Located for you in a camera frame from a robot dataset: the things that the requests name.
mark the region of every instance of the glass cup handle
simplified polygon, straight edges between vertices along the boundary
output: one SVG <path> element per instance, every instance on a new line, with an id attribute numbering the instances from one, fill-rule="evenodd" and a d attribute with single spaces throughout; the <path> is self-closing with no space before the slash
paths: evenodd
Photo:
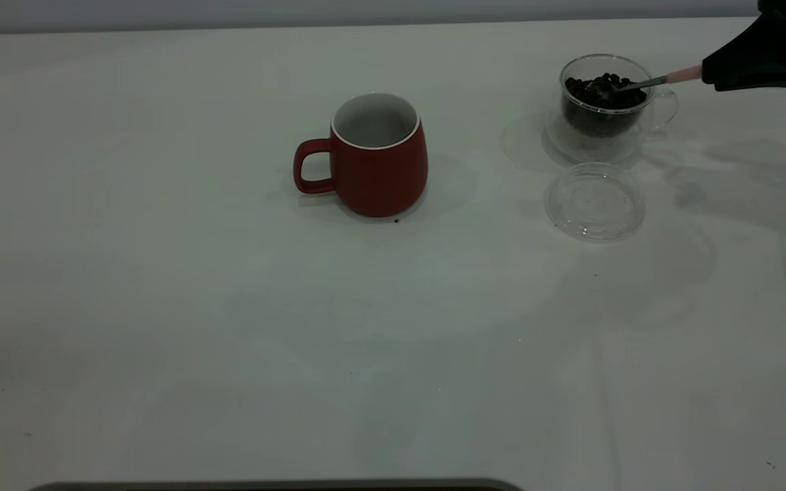
<path id="1" fill-rule="evenodd" d="M 661 130 L 678 113 L 678 95 L 667 88 L 655 89 L 654 121 L 651 131 Z"/>

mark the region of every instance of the red mug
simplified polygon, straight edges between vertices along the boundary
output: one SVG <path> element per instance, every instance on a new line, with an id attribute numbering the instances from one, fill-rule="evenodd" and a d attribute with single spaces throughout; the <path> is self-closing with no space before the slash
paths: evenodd
<path id="1" fill-rule="evenodd" d="M 332 177 L 302 178 L 302 161 L 330 153 Z M 345 102 L 330 122 L 330 137 L 296 149 L 293 180 L 303 193 L 337 192 L 362 215 L 389 217 L 415 204 L 426 187 L 428 164 L 424 127 L 402 97 L 365 93 Z"/>

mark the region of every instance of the mug handle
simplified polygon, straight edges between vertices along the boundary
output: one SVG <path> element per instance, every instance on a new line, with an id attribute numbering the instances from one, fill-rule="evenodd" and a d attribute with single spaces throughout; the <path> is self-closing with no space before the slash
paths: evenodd
<path id="1" fill-rule="evenodd" d="M 678 113 L 678 95 L 667 88 L 655 89 L 654 94 L 654 121 L 651 131 L 661 130 Z"/>
<path id="2" fill-rule="evenodd" d="M 308 140 L 308 142 L 300 144 L 299 148 L 296 149 L 296 157 L 293 158 L 293 181 L 296 183 L 298 190 L 305 194 L 319 194 L 328 193 L 336 189 L 333 187 L 332 178 L 321 181 L 306 181 L 302 178 L 302 162 L 305 161 L 306 156 L 312 153 L 331 151 L 332 146 L 328 138 Z"/>

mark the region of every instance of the spoon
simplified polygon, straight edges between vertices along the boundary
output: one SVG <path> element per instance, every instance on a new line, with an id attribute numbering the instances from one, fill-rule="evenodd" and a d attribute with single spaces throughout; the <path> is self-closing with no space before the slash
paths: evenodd
<path id="1" fill-rule="evenodd" d="M 603 99 L 611 99 L 611 94 L 618 92 L 625 92 L 627 90 L 634 90 L 637 88 L 654 87 L 663 84 L 676 84 L 678 82 L 685 82 L 688 80 L 698 80 L 702 78 L 702 65 L 691 66 L 671 74 L 665 74 L 662 77 L 651 78 L 643 82 L 637 82 L 626 87 L 615 87 L 614 84 L 607 80 L 594 80 L 587 86 L 592 88 Z"/>

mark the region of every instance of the coffee bean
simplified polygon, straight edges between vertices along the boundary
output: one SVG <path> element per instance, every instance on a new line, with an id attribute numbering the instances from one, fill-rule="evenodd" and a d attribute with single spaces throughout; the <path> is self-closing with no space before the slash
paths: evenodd
<path id="1" fill-rule="evenodd" d="M 608 93 L 602 86 L 621 88 L 632 85 L 629 78 L 620 78 L 617 74 L 603 74 L 593 80 L 580 80 L 580 78 L 567 78 L 566 90 L 572 97 L 581 103 L 601 109 L 628 109 L 634 108 L 645 102 L 648 94 L 642 89 L 627 90 L 621 93 Z M 641 110 L 620 115 L 600 113 L 595 109 L 579 106 L 568 98 L 562 98 L 562 109 L 566 121 L 586 136 L 604 138 L 618 136 L 624 133 L 639 120 Z"/>

